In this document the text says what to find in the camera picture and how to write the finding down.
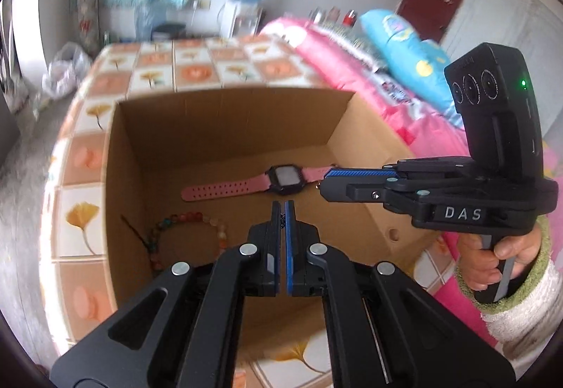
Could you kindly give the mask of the right hand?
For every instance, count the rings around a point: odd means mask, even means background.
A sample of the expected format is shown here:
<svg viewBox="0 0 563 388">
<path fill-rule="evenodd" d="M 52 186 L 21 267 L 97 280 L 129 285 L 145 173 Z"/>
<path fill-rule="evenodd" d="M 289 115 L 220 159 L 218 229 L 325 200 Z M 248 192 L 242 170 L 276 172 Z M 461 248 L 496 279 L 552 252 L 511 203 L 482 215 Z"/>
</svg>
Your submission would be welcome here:
<svg viewBox="0 0 563 388">
<path fill-rule="evenodd" d="M 481 236 L 462 234 L 457 248 L 459 272 L 469 289 L 485 291 L 502 278 L 501 261 L 514 258 L 511 279 L 527 274 L 537 258 L 542 243 L 541 228 L 535 224 L 525 236 L 506 236 L 493 249 L 484 249 Z"/>
</svg>

